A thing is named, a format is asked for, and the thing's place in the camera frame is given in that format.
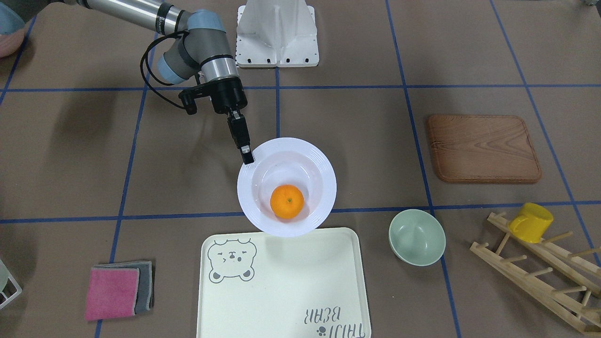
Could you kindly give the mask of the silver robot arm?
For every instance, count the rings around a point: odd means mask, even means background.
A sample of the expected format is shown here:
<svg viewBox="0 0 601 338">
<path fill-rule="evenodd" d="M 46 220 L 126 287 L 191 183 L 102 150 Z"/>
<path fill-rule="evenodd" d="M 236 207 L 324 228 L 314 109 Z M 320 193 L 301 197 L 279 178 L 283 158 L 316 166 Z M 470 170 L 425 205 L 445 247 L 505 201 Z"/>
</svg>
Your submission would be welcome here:
<svg viewBox="0 0 601 338">
<path fill-rule="evenodd" d="M 170 105 L 197 113 L 196 100 L 209 98 L 217 114 L 227 116 L 232 139 L 245 164 L 254 162 L 247 123 L 242 109 L 247 98 L 239 77 L 227 32 L 217 13 L 207 9 L 189 12 L 160 0 L 69 0 L 70 6 L 94 9 L 159 34 L 144 52 L 140 70 L 163 86 L 194 78 L 196 84 Z"/>
</svg>

